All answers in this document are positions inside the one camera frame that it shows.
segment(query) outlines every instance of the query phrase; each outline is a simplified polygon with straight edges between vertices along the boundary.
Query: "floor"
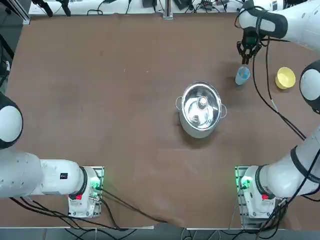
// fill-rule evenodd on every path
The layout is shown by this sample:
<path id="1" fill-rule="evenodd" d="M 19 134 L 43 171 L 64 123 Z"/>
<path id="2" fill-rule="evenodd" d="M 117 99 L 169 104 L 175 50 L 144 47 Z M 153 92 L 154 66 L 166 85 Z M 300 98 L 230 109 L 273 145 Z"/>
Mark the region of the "floor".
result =
<path id="1" fill-rule="evenodd" d="M 29 9 L 31 0 L 20 0 L 21 4 L 26 8 Z M 0 6 L 0 33 L 6 39 L 10 47 L 13 51 L 16 49 L 19 37 L 22 30 L 22 21 L 14 14 L 7 15 L 4 12 L 3 7 Z M 132 235 L 127 237 L 128 240 L 142 240 L 142 239 L 153 239 L 153 240 L 178 240 L 181 238 L 182 228 L 176 227 L 170 224 L 158 224 L 154 229 L 139 229 L 134 232 Z M 81 230 L 73 230 L 77 236 L 82 234 Z M 212 235 L 214 231 L 212 230 L 199 230 L 197 231 L 196 235 L 193 239 L 197 240 L 207 240 Z M 238 230 L 231 230 L 228 231 L 229 233 L 238 233 Z M 121 238 L 122 236 L 126 235 L 127 232 L 117 232 L 117 231 L 110 231 L 108 233 L 112 234 L 114 237 Z M 86 233 L 82 238 L 84 240 L 108 240 L 112 239 L 111 237 L 105 235 L 104 233 L 95 231 Z M 278 233 L 273 237 L 274 240 L 301 240 L 301 239 L 319 239 L 320 231 L 290 231 L 290 230 L 279 230 Z M 225 235 L 224 233 L 220 232 L 220 237 L 218 232 L 211 237 L 211 240 L 231 240 L 233 236 Z M 21 239 L 32 239 L 32 240 L 75 240 L 76 237 L 72 236 L 70 233 L 66 232 L 64 229 L 60 228 L 50 228 L 50 229 L 43 229 L 43 228 L 2 228 L 0 229 L 0 239 L 1 240 L 21 240 Z M 237 239 L 239 240 L 254 240 L 254 235 L 243 234 Z"/>

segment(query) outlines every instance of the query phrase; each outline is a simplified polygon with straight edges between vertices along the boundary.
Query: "pot handle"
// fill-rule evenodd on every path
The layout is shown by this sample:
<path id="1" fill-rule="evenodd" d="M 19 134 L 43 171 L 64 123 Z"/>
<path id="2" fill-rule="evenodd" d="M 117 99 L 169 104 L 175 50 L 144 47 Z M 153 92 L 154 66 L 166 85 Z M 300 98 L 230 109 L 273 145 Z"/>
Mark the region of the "pot handle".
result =
<path id="1" fill-rule="evenodd" d="M 220 118 L 221 118 L 221 119 L 224 119 L 224 118 L 227 116 L 227 107 L 226 107 L 226 105 L 224 105 L 224 104 L 222 104 L 222 103 L 221 103 L 221 106 L 224 107 L 225 114 L 224 114 L 224 116 L 221 116 Z"/>
<path id="2" fill-rule="evenodd" d="M 175 100 L 175 107 L 176 107 L 176 109 L 177 109 L 178 111 L 181 111 L 181 108 L 178 107 L 178 100 L 179 100 L 179 99 L 181 99 L 181 101 L 182 101 L 182 96 L 178 96 L 178 97 L 176 98 L 176 100 Z"/>

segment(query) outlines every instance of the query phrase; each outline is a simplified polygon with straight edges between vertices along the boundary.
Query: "yellow cup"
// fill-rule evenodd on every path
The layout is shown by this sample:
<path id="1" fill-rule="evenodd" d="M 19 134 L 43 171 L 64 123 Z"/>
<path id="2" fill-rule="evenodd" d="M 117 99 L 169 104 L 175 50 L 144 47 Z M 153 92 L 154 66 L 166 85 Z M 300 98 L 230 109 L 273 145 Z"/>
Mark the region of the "yellow cup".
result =
<path id="1" fill-rule="evenodd" d="M 295 73 L 288 67 L 281 67 L 275 75 L 275 84 L 280 89 L 291 88 L 295 83 Z"/>

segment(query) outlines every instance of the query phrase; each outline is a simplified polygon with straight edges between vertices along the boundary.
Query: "metal pot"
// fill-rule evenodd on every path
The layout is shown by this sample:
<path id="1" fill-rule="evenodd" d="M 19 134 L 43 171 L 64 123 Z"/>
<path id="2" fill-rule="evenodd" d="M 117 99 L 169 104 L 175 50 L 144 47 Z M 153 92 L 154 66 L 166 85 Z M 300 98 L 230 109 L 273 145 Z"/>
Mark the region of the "metal pot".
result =
<path id="1" fill-rule="evenodd" d="M 190 136 L 202 139 L 209 136 L 220 119 L 227 115 L 216 89 L 206 82 L 195 82 L 175 101 L 183 129 Z"/>

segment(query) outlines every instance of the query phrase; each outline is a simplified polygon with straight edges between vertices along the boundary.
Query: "white robotic arm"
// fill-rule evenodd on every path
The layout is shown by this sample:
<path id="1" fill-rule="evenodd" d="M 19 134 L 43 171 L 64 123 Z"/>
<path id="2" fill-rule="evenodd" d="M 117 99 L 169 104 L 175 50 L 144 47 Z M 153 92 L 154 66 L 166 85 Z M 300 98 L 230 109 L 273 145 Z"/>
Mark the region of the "white robotic arm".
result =
<path id="1" fill-rule="evenodd" d="M 259 44 L 257 39 L 264 36 L 287 40 L 320 51 L 320 0 L 309 0 L 283 10 L 274 9 L 275 6 L 269 1 L 265 1 L 262 6 L 259 2 L 246 1 L 239 16 L 243 39 L 237 43 L 237 47 L 243 58 L 242 63 L 248 64 L 249 58 L 257 53 L 260 49 L 260 46 L 256 46 Z M 269 12 L 255 6 L 274 11 Z M 319 60 L 308 65 L 302 72 L 300 91 L 311 108 L 320 113 Z M 267 219 L 275 207 L 276 198 L 293 196 L 308 176 L 308 170 L 319 149 L 320 127 L 280 161 L 269 165 L 250 166 L 241 180 L 249 217 Z M 319 184 L 318 159 L 298 195 L 317 191 Z"/>
<path id="2" fill-rule="evenodd" d="M 103 167 L 82 167 L 64 159 L 39 159 L 11 147 L 21 136 L 18 106 L 0 93 L 0 198 L 68 195 L 69 215 L 92 218 L 101 213 Z"/>

